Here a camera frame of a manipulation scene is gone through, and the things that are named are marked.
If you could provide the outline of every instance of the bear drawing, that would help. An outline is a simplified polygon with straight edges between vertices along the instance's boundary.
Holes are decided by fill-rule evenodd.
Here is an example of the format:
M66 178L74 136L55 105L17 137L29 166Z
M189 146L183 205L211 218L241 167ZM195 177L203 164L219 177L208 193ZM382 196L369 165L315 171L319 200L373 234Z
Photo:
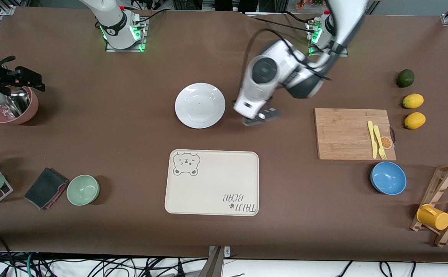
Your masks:
M189 173L191 176L198 174L198 163L200 157L198 154L192 155L191 153L177 153L173 157L174 162L174 175L180 175L181 173Z

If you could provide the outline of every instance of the yellow knife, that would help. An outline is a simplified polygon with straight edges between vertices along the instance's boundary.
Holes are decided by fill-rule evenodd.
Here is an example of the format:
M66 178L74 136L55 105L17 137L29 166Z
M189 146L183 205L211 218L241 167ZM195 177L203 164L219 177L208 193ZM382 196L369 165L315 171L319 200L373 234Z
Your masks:
M373 159L377 156L377 144L375 140L375 134L373 131L373 121L368 121L369 135L371 136L371 144L373 145Z

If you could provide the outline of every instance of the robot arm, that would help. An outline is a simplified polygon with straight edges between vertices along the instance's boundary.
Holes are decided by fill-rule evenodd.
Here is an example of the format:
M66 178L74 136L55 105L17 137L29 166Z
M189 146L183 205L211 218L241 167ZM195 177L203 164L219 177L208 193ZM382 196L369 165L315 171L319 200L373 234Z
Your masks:
M316 63L281 39L253 58L243 76L234 110L254 118L280 83L294 98L316 94L338 55L352 40L361 24L367 0L329 0L327 5L335 23L335 42Z
M140 19L138 14L122 10L116 0L79 0L95 15L101 24L106 41L116 49L126 49L140 40L134 31L134 22Z

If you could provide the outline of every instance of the white plate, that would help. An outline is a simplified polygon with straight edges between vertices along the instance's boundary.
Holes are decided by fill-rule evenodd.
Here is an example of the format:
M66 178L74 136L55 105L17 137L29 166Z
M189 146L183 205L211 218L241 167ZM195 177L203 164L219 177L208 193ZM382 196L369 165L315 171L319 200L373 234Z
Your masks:
M197 83L183 89L174 105L178 119L191 128L207 128L224 115L225 99L218 88Z

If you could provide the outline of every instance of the table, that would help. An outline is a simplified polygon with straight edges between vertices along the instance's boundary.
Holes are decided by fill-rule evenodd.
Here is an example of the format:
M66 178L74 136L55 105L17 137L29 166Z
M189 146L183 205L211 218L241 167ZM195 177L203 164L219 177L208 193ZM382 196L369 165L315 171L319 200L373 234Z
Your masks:
M301 23L284 15L266 17ZM167 12L150 25L145 53L106 53L89 10L17 8L0 26L0 58L15 55L43 75L47 92L23 126L0 126L0 170L14 188L0 203L0 235L15 251L206 256L230 245L239 258L448 261L431 232L409 230L435 166L448 164L448 27L439 17L366 16L319 93L310 100L275 92L283 116L246 127L231 108L244 50L266 26L236 12ZM271 26L305 49L299 30ZM263 35L250 56L273 35ZM396 88L405 68L415 84ZM223 118L193 130L174 113L185 86L207 82L224 94ZM403 129L421 93L427 117ZM313 109L387 109L407 189L377 193L375 163L320 161ZM260 158L260 211L254 217L169 214L164 194L173 149L254 151ZM85 207L60 197L38 211L23 195L45 167L73 179L98 179L98 199Z

